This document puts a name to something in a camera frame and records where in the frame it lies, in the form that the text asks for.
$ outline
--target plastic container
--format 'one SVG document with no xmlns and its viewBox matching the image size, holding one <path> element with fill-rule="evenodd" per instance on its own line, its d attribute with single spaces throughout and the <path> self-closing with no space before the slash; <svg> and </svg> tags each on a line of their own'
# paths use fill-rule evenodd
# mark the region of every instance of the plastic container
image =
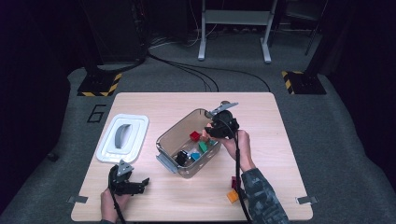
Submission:
<svg viewBox="0 0 396 224">
<path fill-rule="evenodd" d="M 195 142 L 190 137 L 193 132 L 202 134 L 206 124 L 211 122 L 205 112 L 204 109 L 195 109 L 158 138 L 156 145 L 160 154 L 157 160 L 172 173 L 191 178 L 219 152 L 219 142 Z M 186 157 L 184 163 L 177 162 L 179 153 Z"/>
<path fill-rule="evenodd" d="M 96 157 L 99 161 L 119 163 L 134 162 L 141 150 L 149 126 L 144 115 L 118 114 L 111 120 Z"/>
</svg>

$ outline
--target gray carpet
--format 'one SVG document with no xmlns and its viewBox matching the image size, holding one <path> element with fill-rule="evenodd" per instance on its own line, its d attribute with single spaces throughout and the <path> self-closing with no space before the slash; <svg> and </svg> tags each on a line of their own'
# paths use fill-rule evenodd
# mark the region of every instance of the gray carpet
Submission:
<svg viewBox="0 0 396 224">
<path fill-rule="evenodd" d="M 199 44 L 186 47 L 168 44 L 150 49 L 162 59 L 208 67 L 248 72 L 271 88 L 308 195 L 316 196 L 314 217 L 305 223 L 395 223 L 396 196 L 383 172 L 364 154 L 354 124 L 330 81 L 319 79 L 326 95 L 290 95 L 282 70 L 304 71 L 319 37 L 308 56 L 308 38 L 280 32 L 270 48 L 273 62 L 265 64 L 260 48 L 261 34 L 220 35 L 207 42 L 206 59 L 198 62 Z M 106 65 L 105 69 L 121 65 Z M 219 91 L 268 91 L 256 77 L 212 69 L 199 69 L 213 78 Z M 17 196 L 0 216 L 0 223 L 73 223 L 73 204 L 78 195 L 115 95 L 121 91 L 210 91 L 191 74 L 148 58 L 122 74 L 114 95 L 77 96 L 85 77 L 78 69 L 69 75 L 72 90 L 59 143 L 53 151 L 56 162 L 44 159 Z M 212 91 L 216 87 L 208 78 Z M 96 105 L 104 112 L 100 122 L 87 123 Z"/>
</svg>

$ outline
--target wooden table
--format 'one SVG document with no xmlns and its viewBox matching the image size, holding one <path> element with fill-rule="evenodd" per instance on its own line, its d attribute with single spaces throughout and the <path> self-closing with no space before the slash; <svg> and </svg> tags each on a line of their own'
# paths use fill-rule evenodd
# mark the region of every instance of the wooden table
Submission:
<svg viewBox="0 0 396 224">
<path fill-rule="evenodd" d="M 253 160 L 274 187 L 290 220 L 308 220 L 313 216 L 310 204 L 296 203 L 295 198 L 306 196 L 306 192 L 272 93 L 125 92 L 116 96 L 101 139 L 117 114 L 146 115 L 149 119 L 139 158 L 132 164 L 134 171 L 130 181 L 141 182 L 147 177 L 150 181 L 143 194 L 137 194 L 129 201 L 123 213 L 126 220 L 246 220 L 240 203 L 230 203 L 226 197 L 231 190 L 231 178 L 235 175 L 235 162 L 223 146 L 191 179 L 170 173 L 156 159 L 159 151 L 155 143 L 161 134 L 192 110 L 213 110 L 224 100 L 239 103 L 229 110 L 238 120 L 240 129 L 249 132 Z M 88 201 L 75 204 L 71 214 L 73 220 L 101 219 L 100 193 L 107 186 L 107 175 L 113 165 L 100 162 L 93 154 L 79 193 L 88 197 Z"/>
</svg>

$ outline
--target person's hand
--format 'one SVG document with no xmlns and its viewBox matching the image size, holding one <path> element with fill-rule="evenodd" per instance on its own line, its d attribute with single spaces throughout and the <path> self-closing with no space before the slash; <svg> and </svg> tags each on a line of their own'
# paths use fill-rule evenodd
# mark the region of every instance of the person's hand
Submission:
<svg viewBox="0 0 396 224">
<path fill-rule="evenodd" d="M 236 144 L 235 144 L 234 139 L 213 138 L 205 131 L 205 129 L 203 130 L 202 136 L 203 136 L 203 138 L 211 138 L 211 139 L 214 139 L 214 140 L 222 143 L 225 146 L 225 148 L 227 148 L 227 151 L 230 154 L 230 156 L 234 160 L 236 159 L 236 153 L 235 153 L 236 152 Z M 236 137 L 238 140 L 240 166 L 241 166 L 242 172 L 256 168 L 256 165 L 254 164 L 253 159 L 251 159 L 249 134 L 244 130 L 238 130 Z"/>
<path fill-rule="evenodd" d="M 116 201 L 119 204 L 120 210 L 122 212 L 131 198 L 131 195 L 123 194 L 120 196 L 115 194 L 114 196 L 116 197 Z M 114 201 L 111 197 L 110 189 L 105 189 L 105 191 L 101 193 L 100 198 L 102 219 L 116 223 L 119 215 L 117 214 L 117 210 L 114 208 Z"/>
</svg>

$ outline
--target wrist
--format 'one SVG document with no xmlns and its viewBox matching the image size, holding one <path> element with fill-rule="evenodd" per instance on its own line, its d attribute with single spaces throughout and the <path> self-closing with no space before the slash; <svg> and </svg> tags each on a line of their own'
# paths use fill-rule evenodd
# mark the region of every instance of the wrist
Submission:
<svg viewBox="0 0 396 224">
<path fill-rule="evenodd" d="M 242 172 L 246 172 L 248 170 L 256 168 L 256 165 L 254 164 L 253 160 L 246 160 L 246 161 L 241 161 L 240 168 Z"/>
<path fill-rule="evenodd" d="M 113 214 L 104 214 L 102 215 L 102 220 L 106 220 L 110 223 L 117 223 L 117 219 L 119 217 L 117 215 L 113 215 Z"/>
<path fill-rule="evenodd" d="M 116 222 L 111 222 L 111 221 L 109 221 L 109 220 L 102 219 L 102 220 L 100 220 L 99 223 L 100 223 L 100 224 L 115 224 Z"/>
</svg>

